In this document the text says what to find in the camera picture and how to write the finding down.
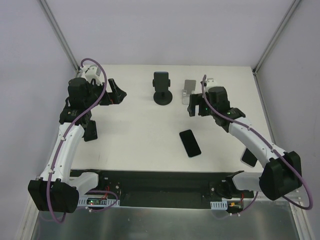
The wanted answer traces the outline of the silver folding phone stand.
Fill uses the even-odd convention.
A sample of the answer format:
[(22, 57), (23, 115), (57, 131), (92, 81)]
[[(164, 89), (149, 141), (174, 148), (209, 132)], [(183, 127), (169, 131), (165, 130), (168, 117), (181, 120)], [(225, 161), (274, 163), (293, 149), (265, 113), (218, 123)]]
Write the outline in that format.
[(195, 92), (196, 80), (186, 79), (182, 89), (181, 102), (183, 105), (188, 105), (190, 102), (190, 95)]

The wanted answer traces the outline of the black clamp phone stand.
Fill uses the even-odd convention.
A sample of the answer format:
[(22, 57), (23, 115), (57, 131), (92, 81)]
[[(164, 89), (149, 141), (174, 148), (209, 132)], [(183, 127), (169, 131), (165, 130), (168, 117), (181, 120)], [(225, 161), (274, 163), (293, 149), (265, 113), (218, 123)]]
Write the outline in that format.
[(153, 100), (156, 104), (165, 106), (171, 103), (173, 100), (173, 95), (168, 88), (168, 91), (165, 92), (155, 92), (153, 94)]

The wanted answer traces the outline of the blue-edged black phone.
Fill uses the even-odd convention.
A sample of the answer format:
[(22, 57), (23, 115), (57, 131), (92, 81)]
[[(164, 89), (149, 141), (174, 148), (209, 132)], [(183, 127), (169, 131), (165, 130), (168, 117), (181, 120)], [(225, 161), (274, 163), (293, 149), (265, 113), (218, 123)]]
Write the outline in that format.
[(156, 71), (153, 73), (152, 86), (155, 92), (166, 92), (170, 87), (169, 73), (165, 71)]

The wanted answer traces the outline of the teal-edged black phone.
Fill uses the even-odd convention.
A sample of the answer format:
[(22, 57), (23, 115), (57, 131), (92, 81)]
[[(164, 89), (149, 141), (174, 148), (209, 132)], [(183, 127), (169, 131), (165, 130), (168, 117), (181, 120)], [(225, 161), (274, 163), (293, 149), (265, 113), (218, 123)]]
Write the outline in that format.
[(179, 136), (189, 158), (193, 158), (202, 154), (202, 151), (191, 129), (181, 131)]

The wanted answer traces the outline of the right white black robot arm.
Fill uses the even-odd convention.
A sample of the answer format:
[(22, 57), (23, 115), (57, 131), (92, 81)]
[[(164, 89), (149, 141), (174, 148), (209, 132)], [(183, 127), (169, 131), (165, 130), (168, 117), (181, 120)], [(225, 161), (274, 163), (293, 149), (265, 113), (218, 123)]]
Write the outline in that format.
[(187, 111), (191, 117), (212, 116), (218, 126), (245, 145), (241, 161), (251, 167), (256, 163), (263, 167), (262, 173), (239, 170), (228, 175), (215, 187), (217, 195), (231, 199), (242, 191), (258, 191), (274, 201), (303, 185), (300, 156), (270, 143), (255, 131), (246, 115), (230, 106), (224, 87), (191, 94)]

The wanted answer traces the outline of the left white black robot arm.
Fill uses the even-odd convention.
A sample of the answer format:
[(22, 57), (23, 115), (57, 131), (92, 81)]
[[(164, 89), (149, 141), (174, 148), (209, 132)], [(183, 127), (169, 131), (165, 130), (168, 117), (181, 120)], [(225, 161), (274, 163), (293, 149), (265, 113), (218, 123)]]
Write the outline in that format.
[(83, 172), (70, 179), (71, 166), (81, 140), (98, 138), (97, 125), (92, 117), (92, 104), (100, 106), (118, 105), (126, 97), (115, 80), (108, 79), (111, 92), (94, 79), (83, 77), (68, 82), (68, 97), (59, 116), (58, 135), (48, 163), (39, 179), (31, 180), (28, 192), (37, 209), (44, 212), (73, 213), (79, 198), (92, 191), (99, 195), (105, 191), (106, 183), (97, 173)]

